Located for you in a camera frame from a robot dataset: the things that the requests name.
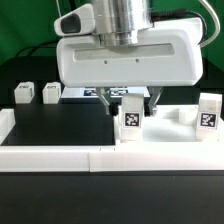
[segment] green backdrop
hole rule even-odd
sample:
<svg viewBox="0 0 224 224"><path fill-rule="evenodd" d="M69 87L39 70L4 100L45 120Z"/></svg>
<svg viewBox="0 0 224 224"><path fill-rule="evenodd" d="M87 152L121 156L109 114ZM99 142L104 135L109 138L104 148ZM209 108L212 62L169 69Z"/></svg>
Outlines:
<svg viewBox="0 0 224 224"><path fill-rule="evenodd" d="M62 13L69 11L68 0L59 0ZM216 10L221 26L224 24L224 0L209 0ZM78 6L84 0L77 0ZM154 0L154 10L187 8L201 13L208 23L209 35L214 25L207 11L197 0ZM0 64L14 57L22 48L56 40L53 23L58 17L55 0L1 0L0 1ZM224 32L202 52L211 62L224 71ZM55 55L55 49L41 49L35 55Z"/></svg>

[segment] white base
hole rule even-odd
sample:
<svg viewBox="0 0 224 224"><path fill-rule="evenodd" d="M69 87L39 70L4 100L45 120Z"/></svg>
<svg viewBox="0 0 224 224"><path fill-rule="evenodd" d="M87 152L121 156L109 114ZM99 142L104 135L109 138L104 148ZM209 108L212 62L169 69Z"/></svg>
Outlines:
<svg viewBox="0 0 224 224"><path fill-rule="evenodd" d="M224 142L195 142L194 128L177 123L179 108L160 106L142 142L120 143L115 118L115 146L0 147L0 171L224 170Z"/></svg>

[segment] white block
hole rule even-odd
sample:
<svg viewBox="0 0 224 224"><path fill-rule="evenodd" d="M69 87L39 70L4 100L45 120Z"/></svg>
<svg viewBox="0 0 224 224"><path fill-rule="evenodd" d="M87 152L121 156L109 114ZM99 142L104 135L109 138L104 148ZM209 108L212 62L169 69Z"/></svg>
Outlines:
<svg viewBox="0 0 224 224"><path fill-rule="evenodd" d="M15 125L13 109L3 109L0 112L0 145Z"/></svg>
<svg viewBox="0 0 224 224"><path fill-rule="evenodd" d="M180 108L179 110L179 123L183 125L195 125L197 121L198 108Z"/></svg>
<svg viewBox="0 0 224 224"><path fill-rule="evenodd" d="M47 83L42 92L44 104L57 104L61 98L61 83Z"/></svg>
<svg viewBox="0 0 224 224"><path fill-rule="evenodd" d="M121 141L143 139L144 95L125 94L121 107Z"/></svg>
<svg viewBox="0 0 224 224"><path fill-rule="evenodd" d="M199 99L196 140L219 141L222 125L222 95L201 93Z"/></svg>
<svg viewBox="0 0 224 224"><path fill-rule="evenodd" d="M35 95L32 82L21 82L14 90L16 104L30 103Z"/></svg>

